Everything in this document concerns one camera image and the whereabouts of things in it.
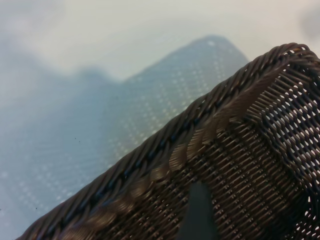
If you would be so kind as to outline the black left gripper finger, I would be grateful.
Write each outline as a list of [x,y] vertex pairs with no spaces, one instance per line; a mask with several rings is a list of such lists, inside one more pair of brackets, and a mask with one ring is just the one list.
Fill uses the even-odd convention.
[[217,240],[209,188],[201,182],[190,186],[186,214],[177,234],[179,240]]

